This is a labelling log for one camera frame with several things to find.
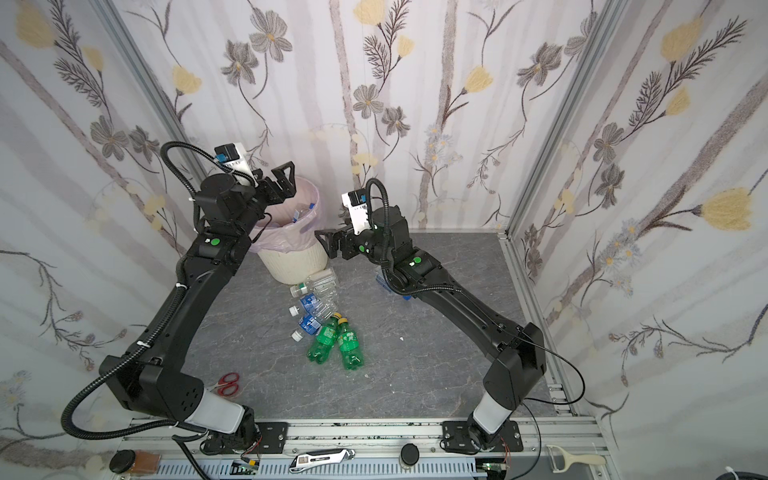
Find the pepsi label clear bottle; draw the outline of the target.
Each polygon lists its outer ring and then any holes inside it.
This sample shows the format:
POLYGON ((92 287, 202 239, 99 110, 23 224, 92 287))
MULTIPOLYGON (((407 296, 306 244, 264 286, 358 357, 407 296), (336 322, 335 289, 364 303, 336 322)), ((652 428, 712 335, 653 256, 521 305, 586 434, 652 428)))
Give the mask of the pepsi label clear bottle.
POLYGON ((291 217, 292 222, 297 223, 299 220, 305 218, 314 210, 314 207, 315 207, 315 203, 300 204, 299 206, 297 206, 291 217))

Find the clear bottle blue label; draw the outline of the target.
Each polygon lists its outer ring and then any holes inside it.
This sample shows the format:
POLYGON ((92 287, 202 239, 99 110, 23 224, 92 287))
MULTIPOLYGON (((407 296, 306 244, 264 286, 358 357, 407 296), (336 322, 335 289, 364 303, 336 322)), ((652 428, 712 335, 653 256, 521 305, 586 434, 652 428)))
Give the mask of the clear bottle blue label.
POLYGON ((320 298, 314 293, 304 295, 289 308, 289 313, 293 317, 311 315, 320 321, 325 321, 336 312, 337 305, 333 298, 320 298))

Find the green soda bottle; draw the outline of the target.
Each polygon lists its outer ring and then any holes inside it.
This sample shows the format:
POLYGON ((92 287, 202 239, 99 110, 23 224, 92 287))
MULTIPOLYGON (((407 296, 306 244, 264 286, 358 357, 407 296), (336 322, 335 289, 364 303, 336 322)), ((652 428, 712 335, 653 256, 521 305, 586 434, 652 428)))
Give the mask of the green soda bottle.
POLYGON ((347 370, 357 370, 364 365, 364 358, 356 332, 350 327, 348 320, 342 317, 338 321, 337 343, 341 353, 343 367, 347 370))
POLYGON ((328 360, 337 341, 337 329, 341 319, 341 314, 333 313, 323 324, 322 328, 317 333, 312 346, 307 352, 307 358, 310 362, 323 364, 328 360))

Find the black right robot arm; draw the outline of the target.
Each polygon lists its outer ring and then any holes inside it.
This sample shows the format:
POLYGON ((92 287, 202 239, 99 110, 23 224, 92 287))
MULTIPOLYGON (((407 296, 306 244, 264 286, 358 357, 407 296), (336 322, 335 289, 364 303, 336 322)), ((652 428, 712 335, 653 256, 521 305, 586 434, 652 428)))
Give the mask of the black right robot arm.
POLYGON ((350 217, 337 230, 318 230, 316 239, 331 258, 365 256, 379 266, 387 286, 433 307, 472 340, 491 365, 484 393, 458 433, 441 442, 444 451, 475 455, 495 447, 510 415, 528 400, 547 366, 550 349, 533 323, 521 325, 462 287, 433 255, 414 245, 407 220, 390 203, 384 184, 372 178, 343 194, 350 217))

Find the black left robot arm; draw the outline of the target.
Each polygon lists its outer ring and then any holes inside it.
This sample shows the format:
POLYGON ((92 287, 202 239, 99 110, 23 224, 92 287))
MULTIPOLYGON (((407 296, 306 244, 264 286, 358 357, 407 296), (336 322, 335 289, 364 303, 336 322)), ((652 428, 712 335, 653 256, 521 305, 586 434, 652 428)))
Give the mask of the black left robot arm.
POLYGON ((200 441, 207 455, 243 454, 255 449, 262 434, 252 408, 213 393, 201 379, 183 373, 182 367, 202 320, 258 240, 256 224, 270 220, 268 207, 295 196, 295 165, 288 161, 268 176, 249 168, 238 170, 234 144, 208 153, 183 141, 169 141, 159 156, 189 193, 197 236, 178 260, 174 287, 149 326, 122 356, 104 359, 98 378, 68 402, 60 423, 66 434, 92 441, 180 428, 184 435, 172 439, 198 476, 205 478, 188 443, 200 441), (77 426, 77 408, 102 385, 123 408, 151 415, 153 421, 113 431, 77 426))

